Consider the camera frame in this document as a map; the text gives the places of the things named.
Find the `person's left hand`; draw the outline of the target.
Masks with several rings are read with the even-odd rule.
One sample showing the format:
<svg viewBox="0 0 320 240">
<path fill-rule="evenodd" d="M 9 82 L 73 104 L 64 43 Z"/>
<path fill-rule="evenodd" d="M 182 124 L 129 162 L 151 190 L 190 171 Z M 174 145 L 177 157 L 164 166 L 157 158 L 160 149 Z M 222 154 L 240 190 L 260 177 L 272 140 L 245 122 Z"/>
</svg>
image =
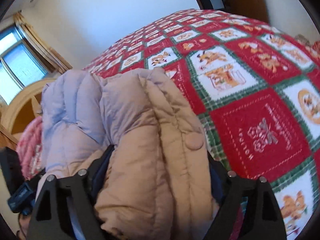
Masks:
<svg viewBox="0 0 320 240">
<path fill-rule="evenodd" d="M 16 236 L 18 239 L 26 240 L 30 219 L 31 219 L 31 215 L 25 216 L 22 213 L 18 215 L 19 230 L 16 233 Z"/>
</svg>

